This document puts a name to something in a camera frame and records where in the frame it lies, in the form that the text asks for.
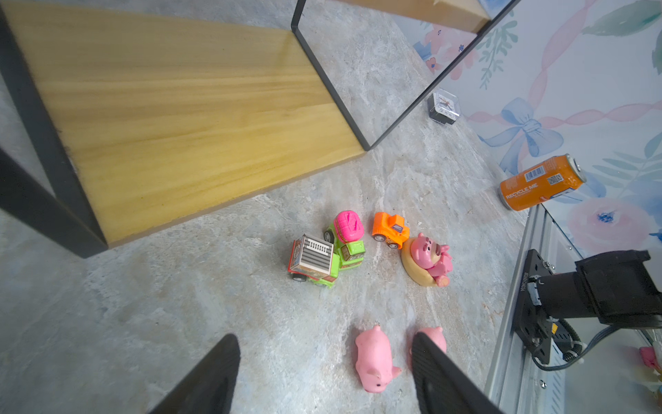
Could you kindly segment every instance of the toy truck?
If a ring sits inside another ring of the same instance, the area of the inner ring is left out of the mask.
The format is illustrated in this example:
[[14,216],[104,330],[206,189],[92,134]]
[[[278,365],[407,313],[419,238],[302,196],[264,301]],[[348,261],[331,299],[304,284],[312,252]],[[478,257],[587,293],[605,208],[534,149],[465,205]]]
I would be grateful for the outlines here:
[[379,212],[375,214],[373,238],[386,242],[390,248],[402,249],[402,244],[409,240],[409,227],[404,225],[404,217]]
[[339,267],[340,256],[334,253],[333,244],[304,234],[292,245],[287,271],[297,282],[310,278],[315,284],[333,287]]
[[353,269],[363,263],[365,247],[363,223],[353,211],[343,211],[324,231],[324,240],[333,244],[334,252],[340,257],[340,270]]

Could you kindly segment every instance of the orange toy tractor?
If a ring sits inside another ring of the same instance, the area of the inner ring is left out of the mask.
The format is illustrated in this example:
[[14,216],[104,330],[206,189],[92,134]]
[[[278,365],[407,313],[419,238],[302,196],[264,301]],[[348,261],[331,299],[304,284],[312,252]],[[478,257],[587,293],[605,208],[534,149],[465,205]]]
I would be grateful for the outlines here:
[[378,242],[386,242],[390,248],[401,249],[402,244],[409,239],[409,227],[404,225],[404,217],[380,212],[375,214],[373,238]]

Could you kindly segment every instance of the toy wheel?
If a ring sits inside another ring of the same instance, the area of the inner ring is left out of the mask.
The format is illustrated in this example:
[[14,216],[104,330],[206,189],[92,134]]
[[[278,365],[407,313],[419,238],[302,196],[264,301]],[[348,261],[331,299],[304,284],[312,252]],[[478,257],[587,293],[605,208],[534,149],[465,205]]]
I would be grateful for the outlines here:
[[324,239],[329,243],[333,244],[333,242],[336,240],[336,237],[333,235],[333,232],[331,230],[327,230],[324,232]]

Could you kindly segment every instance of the marbled floor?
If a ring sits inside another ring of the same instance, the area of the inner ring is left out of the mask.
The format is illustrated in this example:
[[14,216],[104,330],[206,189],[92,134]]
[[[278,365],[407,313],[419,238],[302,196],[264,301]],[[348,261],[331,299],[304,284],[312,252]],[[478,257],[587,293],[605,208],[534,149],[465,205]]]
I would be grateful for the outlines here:
[[[295,5],[68,3],[280,28]],[[301,27],[369,139],[429,81],[387,15],[310,0]],[[3,149],[43,180],[4,85],[0,128]],[[497,199],[503,179],[463,120],[441,126],[419,106],[358,160],[87,260],[0,211],[0,412],[143,413],[226,333],[242,348],[234,413],[416,413],[408,341],[438,325],[482,387],[526,219]],[[365,263],[333,289],[290,280],[292,240],[343,209],[366,227],[399,213],[450,244],[451,285],[419,287],[368,236]],[[354,338],[375,323],[403,368],[379,395],[354,370]]]

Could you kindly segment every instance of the wooden board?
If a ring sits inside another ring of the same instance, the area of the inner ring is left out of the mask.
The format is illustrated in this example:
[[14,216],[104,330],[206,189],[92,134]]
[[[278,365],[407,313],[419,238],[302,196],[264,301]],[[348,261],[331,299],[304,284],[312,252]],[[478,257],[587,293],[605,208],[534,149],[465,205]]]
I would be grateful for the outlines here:
[[287,30],[2,7],[111,246],[364,153]]
[[478,33],[490,16],[478,0],[341,0],[394,15]]

